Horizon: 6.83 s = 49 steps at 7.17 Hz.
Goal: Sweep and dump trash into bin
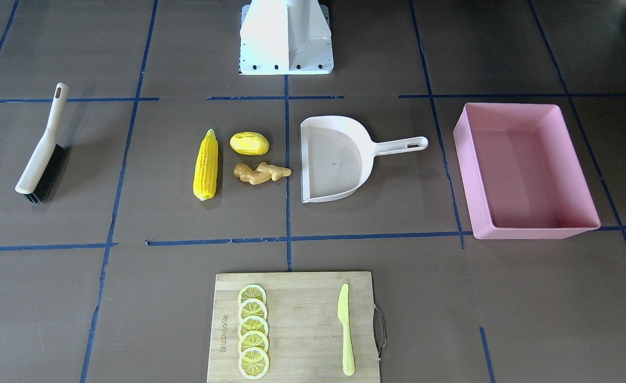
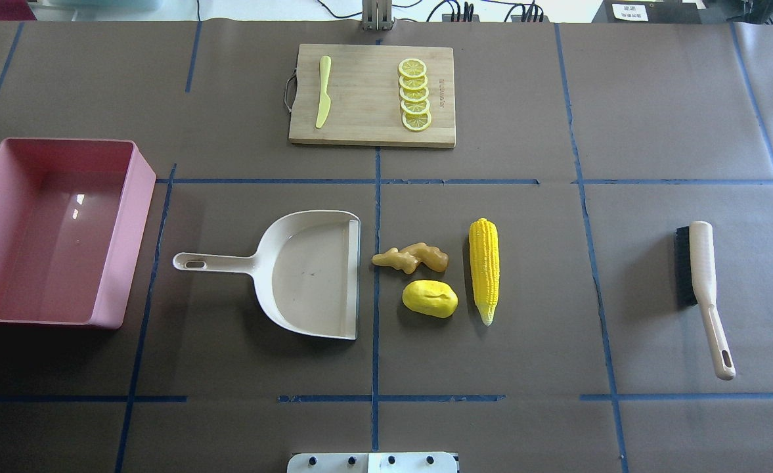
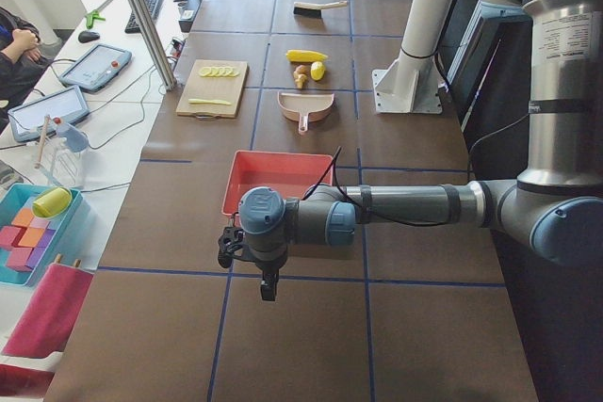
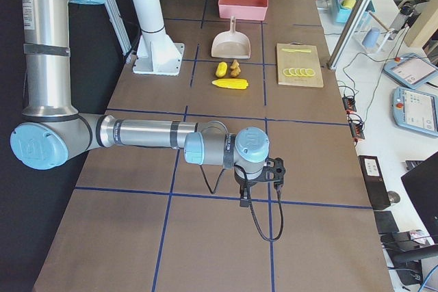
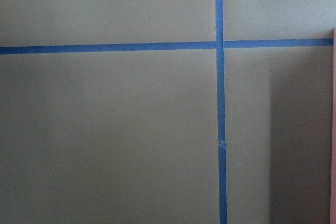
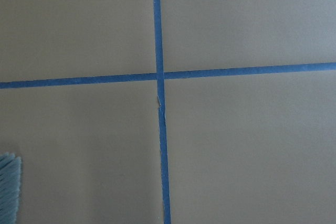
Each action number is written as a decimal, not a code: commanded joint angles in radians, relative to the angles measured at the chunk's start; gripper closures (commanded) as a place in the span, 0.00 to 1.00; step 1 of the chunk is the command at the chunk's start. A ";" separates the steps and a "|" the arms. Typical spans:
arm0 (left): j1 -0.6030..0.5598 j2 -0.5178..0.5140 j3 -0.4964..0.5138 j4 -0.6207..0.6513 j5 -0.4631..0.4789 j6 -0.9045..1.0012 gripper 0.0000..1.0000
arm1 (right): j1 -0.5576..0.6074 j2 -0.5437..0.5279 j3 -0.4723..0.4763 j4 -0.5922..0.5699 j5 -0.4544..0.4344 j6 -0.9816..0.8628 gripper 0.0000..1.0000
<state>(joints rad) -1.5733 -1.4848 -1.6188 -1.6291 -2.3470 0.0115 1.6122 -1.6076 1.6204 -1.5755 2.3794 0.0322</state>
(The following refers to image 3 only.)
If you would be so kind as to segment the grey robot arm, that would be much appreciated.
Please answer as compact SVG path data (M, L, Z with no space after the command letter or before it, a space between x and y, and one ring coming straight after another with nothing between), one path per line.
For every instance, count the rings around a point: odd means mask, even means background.
M527 167L513 180L465 185L316 183L301 198L257 186L219 239L218 261L254 263L274 300L291 244L349 245L375 221L459 222L504 232L560 265L602 258L602 0L481 0L489 16L532 21Z

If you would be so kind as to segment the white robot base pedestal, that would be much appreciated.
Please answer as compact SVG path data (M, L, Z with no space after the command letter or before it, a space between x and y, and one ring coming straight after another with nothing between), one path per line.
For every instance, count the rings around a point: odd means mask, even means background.
M380 114L440 114L435 57L452 0L413 0L398 57L372 72Z

